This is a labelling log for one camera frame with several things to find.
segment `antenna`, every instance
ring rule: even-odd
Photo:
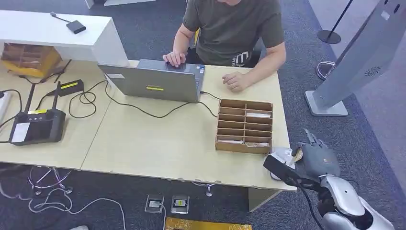
[[[56,109],[56,103],[58,102],[59,91],[61,89],[61,82],[58,81],[58,85],[56,86],[55,94],[54,94],[54,103],[52,104],[52,109]]]
[[[34,89],[35,89],[35,84],[31,84],[30,94],[28,95],[27,104],[25,105],[25,110],[24,110],[24,113],[26,113],[26,114],[30,110],[31,101],[33,100],[33,95],[34,95]]]

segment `gray laptop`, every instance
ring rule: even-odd
[[[204,65],[173,67],[164,61],[142,59],[137,67],[98,65],[125,95],[198,103]]]

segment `wooden organizer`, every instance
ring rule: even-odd
[[[273,118],[271,103],[223,99],[219,107],[216,150],[256,154],[270,152]],[[264,117],[251,116],[250,113],[262,114]]]

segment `yellow sticker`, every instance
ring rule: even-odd
[[[72,84],[69,84],[69,85],[65,85],[65,86],[62,86],[61,89],[63,90],[63,89],[66,89],[66,88],[68,88],[68,87],[75,86],[75,85],[77,85],[77,84],[78,84],[78,83],[75,82],[75,83],[72,83]]]
[[[42,109],[42,110],[34,110],[34,111],[29,111],[28,114],[44,114],[48,110],[47,109]]]
[[[148,87],[148,86],[147,86],[147,90],[158,90],[158,91],[164,91],[164,89],[162,89],[162,88]]]

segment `man's right hand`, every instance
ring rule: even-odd
[[[172,51],[166,55],[163,55],[164,61],[169,62],[172,66],[179,67],[180,64],[186,62],[186,55],[176,51]]]

